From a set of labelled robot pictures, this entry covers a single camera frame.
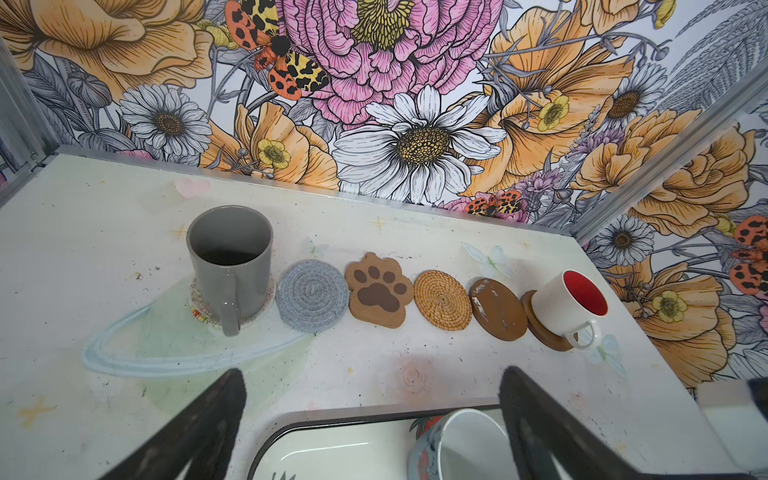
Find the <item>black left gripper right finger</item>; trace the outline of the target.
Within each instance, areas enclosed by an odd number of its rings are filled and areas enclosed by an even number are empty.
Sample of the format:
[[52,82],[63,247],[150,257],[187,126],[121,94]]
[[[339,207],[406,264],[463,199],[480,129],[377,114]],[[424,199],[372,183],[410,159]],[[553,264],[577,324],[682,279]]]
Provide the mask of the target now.
[[499,403],[522,479],[556,479],[557,465],[573,479],[652,479],[636,471],[522,369],[501,379]]

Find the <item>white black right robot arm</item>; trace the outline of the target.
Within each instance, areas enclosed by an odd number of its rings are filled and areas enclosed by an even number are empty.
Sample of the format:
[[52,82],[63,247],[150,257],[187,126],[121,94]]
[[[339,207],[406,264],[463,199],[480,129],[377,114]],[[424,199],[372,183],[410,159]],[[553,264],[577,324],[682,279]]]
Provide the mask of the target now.
[[739,467],[767,471],[767,378],[701,384],[696,401]]

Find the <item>multicolour woven round coaster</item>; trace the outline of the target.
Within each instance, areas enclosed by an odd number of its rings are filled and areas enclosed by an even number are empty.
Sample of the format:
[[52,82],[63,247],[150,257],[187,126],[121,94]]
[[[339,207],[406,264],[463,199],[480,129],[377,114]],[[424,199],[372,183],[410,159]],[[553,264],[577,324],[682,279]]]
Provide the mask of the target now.
[[[274,279],[270,278],[264,304],[260,307],[260,309],[254,315],[243,319],[240,323],[241,327],[247,327],[253,324],[259,318],[261,318],[264,314],[267,313],[267,311],[271,308],[273,304],[273,301],[275,298],[275,291],[276,291],[276,288],[275,288]],[[193,278],[190,284],[189,306],[193,316],[201,323],[211,325],[211,326],[221,325],[219,318],[214,315],[212,309],[203,300],[202,293],[199,289],[196,278]]]

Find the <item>grey woven round coaster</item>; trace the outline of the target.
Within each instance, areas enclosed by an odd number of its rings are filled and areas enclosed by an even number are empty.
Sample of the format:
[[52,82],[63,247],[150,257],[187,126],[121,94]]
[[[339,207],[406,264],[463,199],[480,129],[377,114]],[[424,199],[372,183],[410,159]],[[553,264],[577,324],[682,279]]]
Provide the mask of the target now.
[[302,260],[281,276],[276,301],[281,320],[302,333],[335,326],[348,310],[350,290],[341,272],[320,260]]

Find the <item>plain brown wooden round coaster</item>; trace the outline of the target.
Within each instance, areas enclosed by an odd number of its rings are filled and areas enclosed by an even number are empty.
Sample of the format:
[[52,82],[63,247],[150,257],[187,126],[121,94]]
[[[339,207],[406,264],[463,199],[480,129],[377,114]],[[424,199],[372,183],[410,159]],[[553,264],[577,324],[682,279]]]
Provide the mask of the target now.
[[532,298],[535,293],[535,290],[529,290],[521,298],[521,302],[527,317],[528,329],[543,345],[554,351],[566,352],[572,350],[573,346],[568,342],[566,338],[552,333],[538,320],[538,317],[535,315],[532,306]]

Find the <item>red inside white mug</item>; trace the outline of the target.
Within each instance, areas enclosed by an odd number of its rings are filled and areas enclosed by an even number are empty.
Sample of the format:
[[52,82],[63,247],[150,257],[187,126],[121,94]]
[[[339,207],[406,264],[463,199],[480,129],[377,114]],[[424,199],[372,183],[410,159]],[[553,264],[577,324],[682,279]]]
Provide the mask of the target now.
[[586,350],[601,344],[599,321],[609,312],[607,299],[583,273],[564,270],[532,295],[531,304],[539,324],[571,347]]

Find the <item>cork paw print coaster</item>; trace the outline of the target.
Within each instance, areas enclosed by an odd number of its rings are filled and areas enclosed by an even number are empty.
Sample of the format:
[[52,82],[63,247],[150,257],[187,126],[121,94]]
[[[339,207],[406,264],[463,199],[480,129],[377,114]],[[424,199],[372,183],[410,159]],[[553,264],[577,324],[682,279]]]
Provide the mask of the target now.
[[406,306],[414,299],[414,286],[399,263],[367,252],[345,271],[350,290],[349,310],[357,320],[397,329],[406,319]]

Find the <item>scratched brown wooden round coaster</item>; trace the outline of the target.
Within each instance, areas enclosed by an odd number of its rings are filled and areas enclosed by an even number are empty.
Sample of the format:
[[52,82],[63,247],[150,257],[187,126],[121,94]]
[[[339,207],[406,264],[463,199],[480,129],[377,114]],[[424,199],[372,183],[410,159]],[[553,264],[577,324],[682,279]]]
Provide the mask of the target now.
[[505,285],[480,278],[469,289],[474,318],[493,337],[515,341],[527,330],[527,315],[518,297]]

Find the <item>grey mug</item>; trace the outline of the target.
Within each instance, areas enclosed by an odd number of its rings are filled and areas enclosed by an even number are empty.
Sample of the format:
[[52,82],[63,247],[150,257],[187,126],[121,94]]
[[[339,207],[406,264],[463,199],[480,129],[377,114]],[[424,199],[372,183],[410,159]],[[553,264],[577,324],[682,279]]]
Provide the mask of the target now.
[[237,336],[266,303],[273,239],[268,218],[240,205],[209,209],[187,230],[199,291],[227,337]]

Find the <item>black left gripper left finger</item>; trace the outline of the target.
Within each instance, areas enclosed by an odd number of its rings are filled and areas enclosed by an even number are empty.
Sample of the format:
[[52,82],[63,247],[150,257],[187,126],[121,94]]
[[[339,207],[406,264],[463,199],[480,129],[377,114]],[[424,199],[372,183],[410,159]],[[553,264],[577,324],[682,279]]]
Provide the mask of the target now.
[[246,405],[243,374],[229,369],[105,479],[223,479]]

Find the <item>woven rattan round coaster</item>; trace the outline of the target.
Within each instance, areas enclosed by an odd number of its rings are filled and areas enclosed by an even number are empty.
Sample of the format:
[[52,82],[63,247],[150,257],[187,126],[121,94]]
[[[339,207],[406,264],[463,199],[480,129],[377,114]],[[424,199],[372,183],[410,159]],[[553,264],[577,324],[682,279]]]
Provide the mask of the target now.
[[472,320],[472,308],[463,285],[439,270],[422,272],[414,284],[416,306],[424,318],[445,331],[461,331]]

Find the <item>light blue mug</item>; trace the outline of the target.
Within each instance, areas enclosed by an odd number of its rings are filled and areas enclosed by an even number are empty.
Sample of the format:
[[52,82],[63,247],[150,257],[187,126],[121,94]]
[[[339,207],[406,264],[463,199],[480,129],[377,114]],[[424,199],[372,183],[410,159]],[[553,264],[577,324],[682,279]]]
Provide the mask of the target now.
[[461,409],[441,417],[416,441],[409,479],[517,479],[507,433],[488,414]]

